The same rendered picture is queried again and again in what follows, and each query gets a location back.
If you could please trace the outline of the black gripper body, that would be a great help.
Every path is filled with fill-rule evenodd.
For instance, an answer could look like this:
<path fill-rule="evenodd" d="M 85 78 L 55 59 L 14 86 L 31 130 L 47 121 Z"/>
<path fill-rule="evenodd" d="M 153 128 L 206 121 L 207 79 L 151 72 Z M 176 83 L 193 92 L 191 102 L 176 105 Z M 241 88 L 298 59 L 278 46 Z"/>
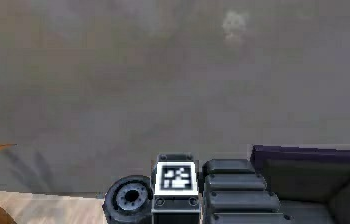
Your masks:
<path fill-rule="evenodd" d="M 150 178 L 130 175 L 106 192 L 102 209 L 107 224 L 152 224 Z"/>

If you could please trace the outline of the dark purple open box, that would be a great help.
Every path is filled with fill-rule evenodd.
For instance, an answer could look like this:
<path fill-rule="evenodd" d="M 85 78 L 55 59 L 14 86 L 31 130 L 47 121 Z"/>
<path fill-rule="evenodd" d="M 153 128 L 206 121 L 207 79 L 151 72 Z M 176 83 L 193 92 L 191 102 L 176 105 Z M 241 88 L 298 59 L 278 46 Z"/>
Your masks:
<path fill-rule="evenodd" d="M 350 224 L 350 150 L 254 145 L 251 162 L 294 224 Z"/>

